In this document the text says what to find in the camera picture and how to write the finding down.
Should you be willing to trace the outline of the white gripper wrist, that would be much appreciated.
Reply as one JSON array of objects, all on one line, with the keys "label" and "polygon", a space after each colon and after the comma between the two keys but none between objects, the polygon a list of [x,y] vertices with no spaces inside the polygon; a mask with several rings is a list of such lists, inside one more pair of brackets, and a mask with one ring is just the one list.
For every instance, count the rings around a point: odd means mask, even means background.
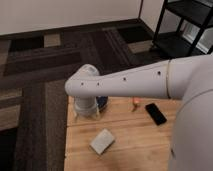
[{"label": "white gripper wrist", "polygon": [[99,113],[97,100],[95,97],[74,98],[74,111],[77,115],[89,117]]}]

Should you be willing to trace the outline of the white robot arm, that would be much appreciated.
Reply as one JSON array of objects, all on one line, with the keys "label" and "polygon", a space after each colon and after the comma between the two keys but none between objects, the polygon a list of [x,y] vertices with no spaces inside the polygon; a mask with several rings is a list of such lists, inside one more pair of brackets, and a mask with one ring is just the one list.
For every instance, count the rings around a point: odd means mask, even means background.
[{"label": "white robot arm", "polygon": [[213,53],[103,76],[85,64],[65,82],[65,91],[81,111],[97,96],[179,100],[168,171],[213,171]]}]

